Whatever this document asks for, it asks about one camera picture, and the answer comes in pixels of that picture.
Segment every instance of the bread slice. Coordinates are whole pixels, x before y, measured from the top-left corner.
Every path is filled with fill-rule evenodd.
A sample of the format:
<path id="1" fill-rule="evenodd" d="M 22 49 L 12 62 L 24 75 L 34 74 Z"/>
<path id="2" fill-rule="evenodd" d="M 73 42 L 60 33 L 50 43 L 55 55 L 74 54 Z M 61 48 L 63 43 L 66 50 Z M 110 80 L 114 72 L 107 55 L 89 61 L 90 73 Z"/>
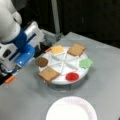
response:
<path id="1" fill-rule="evenodd" d="M 75 43 L 72 45 L 72 47 L 69 48 L 67 53 L 70 55 L 73 55 L 73 56 L 80 56 L 83 54 L 85 49 L 86 49 L 86 47 Z"/>
<path id="2" fill-rule="evenodd" d="M 39 73 L 39 76 L 43 78 L 46 82 L 51 82 L 53 79 L 60 75 L 57 71 L 51 67 L 47 67 Z"/>

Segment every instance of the round tray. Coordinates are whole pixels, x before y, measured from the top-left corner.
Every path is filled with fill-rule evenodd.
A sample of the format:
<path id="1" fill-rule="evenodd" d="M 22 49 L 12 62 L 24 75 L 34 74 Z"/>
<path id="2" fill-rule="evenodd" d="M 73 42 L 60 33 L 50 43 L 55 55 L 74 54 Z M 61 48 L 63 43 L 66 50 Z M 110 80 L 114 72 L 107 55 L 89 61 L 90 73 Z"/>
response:
<path id="1" fill-rule="evenodd" d="M 88 58 L 85 53 L 83 53 L 80 57 L 79 56 L 72 56 L 67 53 L 69 47 L 63 47 L 64 52 L 54 55 L 51 51 L 45 53 L 43 57 L 48 59 L 48 65 L 46 67 L 51 67 L 57 72 L 59 72 L 61 75 L 57 77 L 56 79 L 52 80 L 52 84 L 57 84 L 57 85 L 67 85 L 67 84 L 72 84 L 74 82 L 77 82 L 81 80 L 88 72 L 88 68 L 80 68 L 79 67 L 79 62 L 83 59 Z M 46 67 L 39 67 L 39 71 L 42 71 Z M 70 72 L 75 72 L 79 74 L 79 78 L 76 81 L 67 81 L 65 76 L 67 73 Z"/>

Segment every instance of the gray table surface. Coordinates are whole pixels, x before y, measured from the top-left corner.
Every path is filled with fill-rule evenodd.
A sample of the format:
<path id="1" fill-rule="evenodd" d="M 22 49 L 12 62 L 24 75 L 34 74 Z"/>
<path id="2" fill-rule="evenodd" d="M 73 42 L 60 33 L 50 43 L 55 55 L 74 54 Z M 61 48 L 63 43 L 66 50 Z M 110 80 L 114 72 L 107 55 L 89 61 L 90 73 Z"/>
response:
<path id="1" fill-rule="evenodd" d="M 58 99 L 78 96 L 95 108 L 98 120 L 120 117 L 120 49 L 70 32 L 56 44 L 81 43 L 94 61 L 87 80 L 78 89 L 59 92 L 38 77 L 34 60 L 26 65 L 10 85 L 0 87 L 0 120 L 45 120 L 49 107 Z"/>

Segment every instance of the sectioned plate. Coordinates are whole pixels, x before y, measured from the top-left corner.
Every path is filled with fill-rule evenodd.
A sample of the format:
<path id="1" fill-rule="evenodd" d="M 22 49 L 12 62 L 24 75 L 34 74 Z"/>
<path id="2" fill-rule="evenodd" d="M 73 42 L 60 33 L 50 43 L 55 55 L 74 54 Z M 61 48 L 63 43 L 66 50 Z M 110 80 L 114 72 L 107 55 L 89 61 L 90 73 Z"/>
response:
<path id="1" fill-rule="evenodd" d="M 87 55 L 83 53 L 80 57 L 79 56 L 72 56 L 67 53 L 69 47 L 63 47 L 64 53 L 54 55 L 51 51 L 45 53 L 43 57 L 48 59 L 48 65 L 49 67 L 53 68 L 57 72 L 59 72 L 61 75 L 54 79 L 51 83 L 57 84 L 57 85 L 66 85 L 66 84 L 72 84 L 74 82 L 77 82 L 78 80 L 81 80 L 88 72 L 89 69 L 84 69 L 79 67 L 79 62 L 83 59 L 87 58 Z M 76 81 L 69 82 L 65 79 L 65 76 L 69 72 L 76 72 L 79 74 L 79 78 Z"/>
<path id="2" fill-rule="evenodd" d="M 86 100 L 70 96 L 56 101 L 48 110 L 46 120 L 97 120 L 97 115 Z"/>

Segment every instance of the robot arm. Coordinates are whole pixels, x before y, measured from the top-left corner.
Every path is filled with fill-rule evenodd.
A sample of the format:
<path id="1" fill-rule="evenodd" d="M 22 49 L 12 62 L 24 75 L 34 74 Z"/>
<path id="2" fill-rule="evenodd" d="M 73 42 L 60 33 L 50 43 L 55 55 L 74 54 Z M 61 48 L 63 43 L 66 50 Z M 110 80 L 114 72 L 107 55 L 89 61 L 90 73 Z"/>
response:
<path id="1" fill-rule="evenodd" d="M 23 67 L 33 57 L 35 45 L 44 37 L 37 23 L 23 31 L 14 20 L 13 14 L 23 8 L 26 2 L 27 0 L 0 0 L 0 64 L 9 70 L 13 70 L 16 65 Z"/>

